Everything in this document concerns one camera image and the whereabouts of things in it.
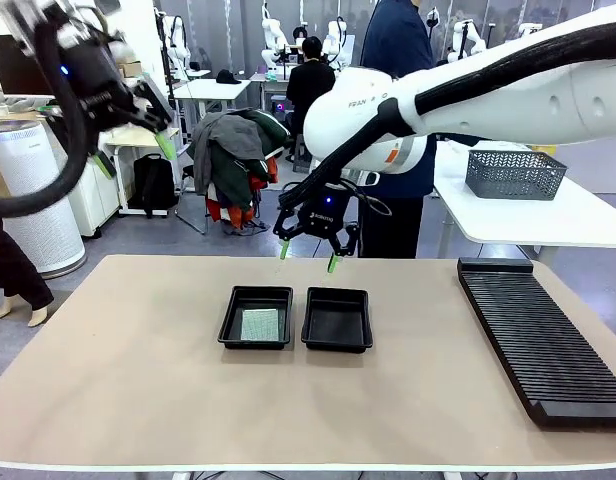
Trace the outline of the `white air purifier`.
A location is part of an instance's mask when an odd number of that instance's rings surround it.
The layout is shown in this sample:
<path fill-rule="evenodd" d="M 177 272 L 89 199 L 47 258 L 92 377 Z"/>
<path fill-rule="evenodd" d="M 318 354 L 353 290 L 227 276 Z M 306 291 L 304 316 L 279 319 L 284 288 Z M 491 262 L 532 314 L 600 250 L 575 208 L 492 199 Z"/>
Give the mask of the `white air purifier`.
<path fill-rule="evenodd" d="M 0 174 L 11 207 L 4 229 L 44 278 L 81 267 L 85 246 L 66 197 L 43 193 L 60 170 L 45 128 L 36 120 L 0 120 Z"/>

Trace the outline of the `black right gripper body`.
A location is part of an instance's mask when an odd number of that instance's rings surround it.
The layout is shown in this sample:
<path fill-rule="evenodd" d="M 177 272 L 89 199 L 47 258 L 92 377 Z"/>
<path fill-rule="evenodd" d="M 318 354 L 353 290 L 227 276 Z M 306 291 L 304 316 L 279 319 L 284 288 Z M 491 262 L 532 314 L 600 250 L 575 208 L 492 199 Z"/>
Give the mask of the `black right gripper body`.
<path fill-rule="evenodd" d="M 321 239 L 334 238 L 344 227 L 349 201 L 348 189 L 324 186 L 300 207 L 298 221 L 289 229 L 291 237 L 307 234 Z"/>

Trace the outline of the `pile of jackets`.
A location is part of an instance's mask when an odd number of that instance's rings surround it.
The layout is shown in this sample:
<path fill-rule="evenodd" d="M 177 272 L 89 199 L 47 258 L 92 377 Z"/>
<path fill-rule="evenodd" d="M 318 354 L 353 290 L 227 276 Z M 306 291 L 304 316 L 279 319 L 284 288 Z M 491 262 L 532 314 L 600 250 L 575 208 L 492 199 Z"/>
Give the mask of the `pile of jackets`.
<path fill-rule="evenodd" d="M 277 159 L 289 140 L 289 130 L 258 109 L 208 113 L 197 124 L 186 149 L 194 190 L 226 234 L 269 229 L 259 219 L 261 191 L 278 182 Z"/>

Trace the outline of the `black backpack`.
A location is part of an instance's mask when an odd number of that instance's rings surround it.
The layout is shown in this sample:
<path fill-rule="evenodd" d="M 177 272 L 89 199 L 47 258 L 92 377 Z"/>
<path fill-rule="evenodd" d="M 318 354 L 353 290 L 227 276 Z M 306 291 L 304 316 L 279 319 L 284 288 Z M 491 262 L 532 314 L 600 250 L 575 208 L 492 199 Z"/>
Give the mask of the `black backpack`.
<path fill-rule="evenodd" d="M 148 218 L 158 210 L 169 210 L 177 203 L 171 163 L 156 153 L 149 153 L 133 164 L 134 194 L 131 208 L 142 210 Z"/>

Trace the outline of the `small wood-top rolling table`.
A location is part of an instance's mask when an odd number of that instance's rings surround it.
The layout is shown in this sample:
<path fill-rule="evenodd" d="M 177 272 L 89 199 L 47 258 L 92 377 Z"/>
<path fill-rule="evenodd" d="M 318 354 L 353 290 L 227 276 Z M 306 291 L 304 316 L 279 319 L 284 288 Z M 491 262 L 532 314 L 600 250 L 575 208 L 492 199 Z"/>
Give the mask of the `small wood-top rolling table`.
<path fill-rule="evenodd" d="M 132 160 L 137 160 L 146 152 L 159 149 L 161 154 L 170 162 L 173 182 L 177 183 L 180 178 L 176 151 L 178 134 L 178 128 L 168 127 L 165 132 L 155 136 L 146 129 L 130 124 L 102 134 L 100 138 L 102 150 L 109 155 L 116 169 L 116 187 L 119 199 L 117 213 L 120 216 L 147 216 L 144 210 L 131 208 L 128 205 L 126 183 L 123 177 L 121 162 L 122 152 L 128 150 L 132 155 Z"/>

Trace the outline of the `white desk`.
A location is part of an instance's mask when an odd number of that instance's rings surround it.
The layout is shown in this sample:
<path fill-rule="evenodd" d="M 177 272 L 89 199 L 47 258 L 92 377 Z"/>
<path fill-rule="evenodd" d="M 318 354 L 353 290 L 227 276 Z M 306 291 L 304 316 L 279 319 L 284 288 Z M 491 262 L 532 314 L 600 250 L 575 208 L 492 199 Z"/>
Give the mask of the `white desk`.
<path fill-rule="evenodd" d="M 204 119 L 208 110 L 218 107 L 220 111 L 235 108 L 237 98 L 246 91 L 249 80 L 237 84 L 222 84 L 215 79 L 196 79 L 174 90 L 176 127 L 181 144 L 187 146 L 192 140 L 196 125 Z"/>

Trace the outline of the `metal chair frame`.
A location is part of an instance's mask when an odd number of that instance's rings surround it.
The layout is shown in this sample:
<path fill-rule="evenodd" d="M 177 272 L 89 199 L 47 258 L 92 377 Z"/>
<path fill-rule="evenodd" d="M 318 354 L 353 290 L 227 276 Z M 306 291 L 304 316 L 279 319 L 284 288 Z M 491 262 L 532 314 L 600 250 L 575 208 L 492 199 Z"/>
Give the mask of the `metal chair frame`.
<path fill-rule="evenodd" d="M 206 198 L 196 197 L 192 165 L 182 168 L 177 192 L 178 200 L 174 207 L 176 218 L 197 233 L 206 235 L 209 231 L 210 214 Z"/>

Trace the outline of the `green circuit board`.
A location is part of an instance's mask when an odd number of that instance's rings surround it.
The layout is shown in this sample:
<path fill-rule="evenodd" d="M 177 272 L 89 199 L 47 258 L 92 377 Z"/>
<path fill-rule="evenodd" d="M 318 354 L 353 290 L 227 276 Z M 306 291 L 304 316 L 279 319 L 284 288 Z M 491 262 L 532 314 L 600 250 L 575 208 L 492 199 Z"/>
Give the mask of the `green circuit board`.
<path fill-rule="evenodd" d="M 277 309 L 245 309 L 239 338 L 243 341 L 274 342 L 280 338 Z"/>

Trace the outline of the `grey plastic stool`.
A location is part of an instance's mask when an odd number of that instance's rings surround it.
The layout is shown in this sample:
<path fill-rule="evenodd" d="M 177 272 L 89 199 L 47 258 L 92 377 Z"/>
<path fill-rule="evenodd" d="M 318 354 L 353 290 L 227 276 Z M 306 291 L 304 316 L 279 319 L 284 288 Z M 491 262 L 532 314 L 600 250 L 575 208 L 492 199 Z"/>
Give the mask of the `grey plastic stool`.
<path fill-rule="evenodd" d="M 295 140 L 293 153 L 293 171 L 308 174 L 312 164 L 312 154 L 307 149 L 304 136 L 298 134 Z"/>

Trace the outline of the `white cabinet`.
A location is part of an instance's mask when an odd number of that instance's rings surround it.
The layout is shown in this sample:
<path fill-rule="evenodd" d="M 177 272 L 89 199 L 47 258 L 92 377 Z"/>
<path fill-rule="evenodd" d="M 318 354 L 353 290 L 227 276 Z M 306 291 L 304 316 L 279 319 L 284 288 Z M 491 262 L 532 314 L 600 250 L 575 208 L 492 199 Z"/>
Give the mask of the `white cabinet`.
<path fill-rule="evenodd" d="M 102 226 L 120 208 L 117 180 L 108 178 L 92 159 L 68 199 L 82 237 L 98 237 Z"/>

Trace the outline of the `black computer monitor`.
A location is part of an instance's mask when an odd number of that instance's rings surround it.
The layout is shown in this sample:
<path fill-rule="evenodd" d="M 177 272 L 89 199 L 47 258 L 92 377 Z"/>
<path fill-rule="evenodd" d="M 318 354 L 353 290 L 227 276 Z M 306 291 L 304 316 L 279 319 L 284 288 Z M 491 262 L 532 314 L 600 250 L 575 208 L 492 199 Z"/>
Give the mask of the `black computer monitor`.
<path fill-rule="evenodd" d="M 52 95 L 37 62 L 11 35 L 0 35 L 0 84 L 6 95 Z"/>

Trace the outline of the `grey perforated plastic basket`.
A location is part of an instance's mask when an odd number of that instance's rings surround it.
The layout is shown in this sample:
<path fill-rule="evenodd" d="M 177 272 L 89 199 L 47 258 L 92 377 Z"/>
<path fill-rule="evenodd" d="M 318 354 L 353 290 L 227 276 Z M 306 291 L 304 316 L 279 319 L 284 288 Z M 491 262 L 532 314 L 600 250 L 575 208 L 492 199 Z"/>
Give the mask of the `grey perforated plastic basket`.
<path fill-rule="evenodd" d="M 479 198 L 552 201 L 567 166 L 534 150 L 470 150 L 466 185 Z"/>

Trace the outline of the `black slotted board rack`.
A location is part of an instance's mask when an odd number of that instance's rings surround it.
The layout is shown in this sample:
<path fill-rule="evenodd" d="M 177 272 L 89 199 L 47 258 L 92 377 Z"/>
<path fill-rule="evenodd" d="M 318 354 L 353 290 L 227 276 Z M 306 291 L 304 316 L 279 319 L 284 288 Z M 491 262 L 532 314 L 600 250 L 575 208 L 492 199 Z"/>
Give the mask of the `black slotted board rack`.
<path fill-rule="evenodd" d="M 460 285 L 530 419 L 616 429 L 616 377 L 541 286 L 529 260 L 461 258 Z"/>

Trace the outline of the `black plastic ESD tray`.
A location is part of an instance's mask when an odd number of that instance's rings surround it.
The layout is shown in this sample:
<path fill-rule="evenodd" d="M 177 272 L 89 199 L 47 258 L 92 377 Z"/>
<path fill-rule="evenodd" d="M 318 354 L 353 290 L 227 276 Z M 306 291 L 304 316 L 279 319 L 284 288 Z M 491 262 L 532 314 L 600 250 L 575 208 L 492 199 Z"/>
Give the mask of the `black plastic ESD tray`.
<path fill-rule="evenodd" d="M 292 339 L 293 290 L 281 286 L 234 286 L 217 340 L 232 350 L 283 350 Z M 245 309 L 277 309 L 280 338 L 274 342 L 243 341 L 239 338 Z"/>
<path fill-rule="evenodd" d="M 362 354 L 373 346 L 365 290 L 309 287 L 301 341 L 308 349 Z"/>

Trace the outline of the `grey workbench desk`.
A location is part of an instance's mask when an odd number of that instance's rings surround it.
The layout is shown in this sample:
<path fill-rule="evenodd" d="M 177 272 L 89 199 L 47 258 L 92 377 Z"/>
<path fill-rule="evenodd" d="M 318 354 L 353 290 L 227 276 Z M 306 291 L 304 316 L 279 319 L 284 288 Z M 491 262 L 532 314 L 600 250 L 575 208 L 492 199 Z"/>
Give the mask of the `grey workbench desk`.
<path fill-rule="evenodd" d="M 268 79 L 266 75 L 262 73 L 253 74 L 249 80 L 258 87 L 259 106 L 261 110 L 270 113 L 270 97 L 272 95 L 284 95 L 286 97 L 286 116 L 289 112 L 294 111 L 292 103 L 287 100 L 286 96 L 287 80 Z"/>

